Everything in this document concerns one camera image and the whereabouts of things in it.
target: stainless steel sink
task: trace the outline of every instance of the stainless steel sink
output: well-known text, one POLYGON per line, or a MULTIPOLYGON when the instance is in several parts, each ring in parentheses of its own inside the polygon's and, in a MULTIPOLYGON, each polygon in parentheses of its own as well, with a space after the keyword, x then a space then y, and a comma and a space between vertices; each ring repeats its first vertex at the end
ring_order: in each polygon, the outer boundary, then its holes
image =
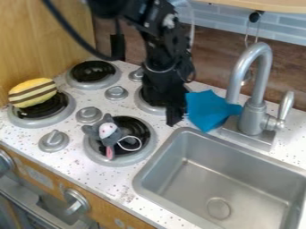
POLYGON ((305 229, 306 172, 191 128, 133 180, 138 194, 205 229, 305 229))

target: plush toy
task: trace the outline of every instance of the plush toy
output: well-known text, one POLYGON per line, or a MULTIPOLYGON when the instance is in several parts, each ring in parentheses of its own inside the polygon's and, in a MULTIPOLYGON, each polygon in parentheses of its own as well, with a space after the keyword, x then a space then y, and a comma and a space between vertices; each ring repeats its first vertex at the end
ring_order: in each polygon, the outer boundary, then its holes
POLYGON ((56 93, 56 85, 51 79, 38 78, 13 87, 9 91, 8 99, 13 106, 25 108, 44 103, 56 93))
POLYGON ((105 114, 103 119, 95 124, 83 125, 82 131, 95 140, 101 140, 102 144, 106 147, 106 157, 109 160, 114 159, 115 150, 114 145, 118 144, 121 148, 127 151, 139 150, 142 146, 141 140, 135 136, 131 136, 131 132, 126 128, 119 128, 110 114, 105 114), (134 149, 124 148, 120 141, 124 140, 133 145, 136 141, 140 142, 140 146, 134 149))

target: gray plush mouse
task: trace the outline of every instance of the gray plush mouse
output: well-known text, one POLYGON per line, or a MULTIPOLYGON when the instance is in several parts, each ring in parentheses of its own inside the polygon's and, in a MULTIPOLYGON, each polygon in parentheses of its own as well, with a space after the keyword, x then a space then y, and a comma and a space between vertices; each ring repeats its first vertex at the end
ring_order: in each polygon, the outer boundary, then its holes
MULTIPOLYGON (((131 132, 126 128, 119 128, 110 114, 105 114, 103 119, 91 125, 83 125, 82 131, 95 140, 101 140, 106 147, 106 156, 112 160, 115 157, 114 145, 123 137, 130 135, 131 132)), ((126 138, 124 141, 134 144, 133 138, 126 138)))

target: white tile backsplash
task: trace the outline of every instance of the white tile backsplash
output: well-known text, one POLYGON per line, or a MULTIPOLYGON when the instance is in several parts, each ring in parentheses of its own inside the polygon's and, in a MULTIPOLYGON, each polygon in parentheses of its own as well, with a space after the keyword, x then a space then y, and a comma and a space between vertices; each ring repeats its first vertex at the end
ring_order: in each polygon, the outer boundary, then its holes
MULTIPOLYGON (((191 1, 198 26, 245 34, 249 15, 254 11, 239 7, 191 1)), ((178 6, 181 21, 191 22, 185 6, 178 6)), ((256 34, 257 23, 250 23, 250 34, 256 34)), ((261 18, 259 36, 306 46, 306 14, 265 12, 261 18)))

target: pink tongue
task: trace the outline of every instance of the pink tongue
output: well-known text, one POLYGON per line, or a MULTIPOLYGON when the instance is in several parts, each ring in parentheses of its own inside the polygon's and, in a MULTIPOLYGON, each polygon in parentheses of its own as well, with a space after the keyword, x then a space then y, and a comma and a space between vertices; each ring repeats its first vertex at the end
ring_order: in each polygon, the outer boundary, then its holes
POLYGON ((111 147, 106 147, 106 156, 108 159, 113 159, 114 153, 111 147))

